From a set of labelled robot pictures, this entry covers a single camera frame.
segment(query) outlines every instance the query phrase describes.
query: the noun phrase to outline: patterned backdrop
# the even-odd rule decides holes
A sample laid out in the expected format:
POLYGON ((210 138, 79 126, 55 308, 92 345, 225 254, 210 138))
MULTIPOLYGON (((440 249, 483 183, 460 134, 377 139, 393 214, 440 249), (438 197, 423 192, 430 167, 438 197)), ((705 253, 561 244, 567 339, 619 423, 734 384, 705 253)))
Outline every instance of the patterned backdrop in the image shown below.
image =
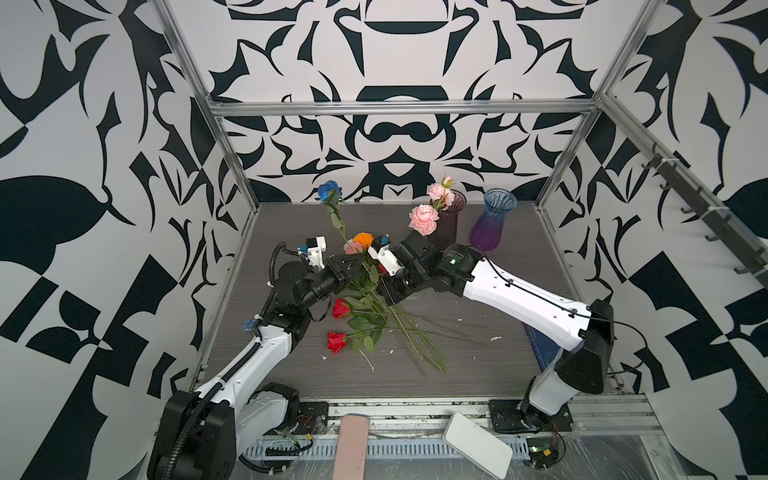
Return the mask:
MULTIPOLYGON (((214 100, 589 98, 641 0, 172 0, 214 100)), ((534 200, 576 114, 230 118, 261 201, 534 200)))
POLYGON ((3 478, 137 474, 249 208, 144 0, 0 6, 3 478))
MULTIPOLYGON (((768 237, 768 9, 670 0, 619 100, 755 233, 768 237)), ((614 355, 689 475, 768 475, 768 291, 602 115, 547 205, 583 296, 611 301, 614 355)))
POLYGON ((503 187, 535 200, 578 114, 228 118, 260 201, 314 201, 339 182, 354 201, 410 201, 448 174, 470 200, 503 187))

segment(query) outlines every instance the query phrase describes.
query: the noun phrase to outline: pink rose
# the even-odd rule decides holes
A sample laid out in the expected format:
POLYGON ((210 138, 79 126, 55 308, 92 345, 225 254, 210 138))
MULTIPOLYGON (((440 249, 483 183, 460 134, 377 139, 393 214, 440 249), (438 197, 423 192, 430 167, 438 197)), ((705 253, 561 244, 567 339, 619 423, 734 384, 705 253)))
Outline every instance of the pink rose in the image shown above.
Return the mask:
POLYGON ((432 184, 427 188, 427 195, 433 200, 439 200, 445 195, 445 187, 441 184, 432 184))
POLYGON ((435 222, 438 219, 437 210, 432 208, 431 205, 419 205, 408 216, 411 217, 411 223, 408 226, 421 235, 429 235, 437 228, 437 223, 435 222))
POLYGON ((365 246, 362 243, 350 240, 344 244, 344 253, 352 255, 353 253, 360 253, 366 251, 365 246))
POLYGON ((443 198, 442 201, 445 203, 446 207, 450 207, 451 205, 453 205, 453 197, 455 197, 455 195, 453 194, 453 192, 451 192, 448 189, 446 189, 445 191, 448 192, 448 194, 445 195, 445 198, 443 198))

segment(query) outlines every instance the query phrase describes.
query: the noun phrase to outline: blue mat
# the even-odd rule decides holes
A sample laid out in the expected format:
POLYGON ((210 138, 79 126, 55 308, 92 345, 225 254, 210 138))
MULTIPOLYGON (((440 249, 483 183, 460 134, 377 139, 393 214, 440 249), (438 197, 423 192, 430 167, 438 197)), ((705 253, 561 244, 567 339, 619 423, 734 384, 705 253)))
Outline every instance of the blue mat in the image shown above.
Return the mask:
POLYGON ((531 343, 538 367, 544 371, 547 365, 557 356, 560 347, 548 336, 532 326, 525 325, 525 332, 528 334, 528 341, 531 343))

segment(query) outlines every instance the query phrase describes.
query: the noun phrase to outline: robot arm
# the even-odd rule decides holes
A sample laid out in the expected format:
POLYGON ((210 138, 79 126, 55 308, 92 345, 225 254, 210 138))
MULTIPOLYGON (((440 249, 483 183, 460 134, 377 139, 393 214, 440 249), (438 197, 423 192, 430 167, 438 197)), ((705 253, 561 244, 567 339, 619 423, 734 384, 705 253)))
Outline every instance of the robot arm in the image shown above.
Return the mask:
POLYGON ((533 326, 561 347, 525 393, 521 429, 541 429, 579 392, 603 392, 614 341, 613 309, 606 302, 596 300, 587 306, 554 295, 468 247, 454 244, 441 252, 416 232, 386 250, 381 245, 377 239, 369 254, 384 258, 379 261, 389 275, 382 277, 379 293, 389 303, 429 287, 452 292, 533 326))
MULTIPOLYGON (((257 316, 257 335, 243 351, 196 392, 179 391, 170 398, 151 453, 149 480, 227 478, 234 460, 257 439, 293 426, 298 392, 276 384, 258 387, 302 339, 312 321, 309 307, 346 288, 362 265, 361 255, 323 262, 321 240, 308 240, 309 247, 299 250, 303 261, 280 267, 275 295, 264 318, 257 316)), ((474 250, 458 244, 437 250, 416 232, 397 244, 377 237, 368 254, 379 261, 384 275, 378 291, 390 304, 426 288, 452 292, 533 326, 561 347, 518 407, 519 432, 544 428, 580 391, 603 391, 613 346, 610 305, 598 300, 587 306, 554 295, 474 250)))

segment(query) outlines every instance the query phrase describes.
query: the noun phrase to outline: purple vase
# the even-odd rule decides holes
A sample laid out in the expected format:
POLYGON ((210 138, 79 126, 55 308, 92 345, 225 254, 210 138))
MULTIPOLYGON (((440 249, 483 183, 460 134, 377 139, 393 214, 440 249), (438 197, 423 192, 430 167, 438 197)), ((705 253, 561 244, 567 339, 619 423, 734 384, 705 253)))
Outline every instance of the purple vase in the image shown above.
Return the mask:
POLYGON ((503 188, 493 188, 485 192, 483 200, 485 200, 485 212, 472 228, 469 241, 472 245, 490 251, 498 247, 498 243, 502 241, 504 218, 518 206, 518 199, 503 188))
POLYGON ((467 197, 462 192, 451 191, 453 192, 453 203, 450 207, 440 210, 437 228, 429 235, 429 241, 440 250, 445 250, 456 243, 458 212, 464 210, 467 205, 467 197))

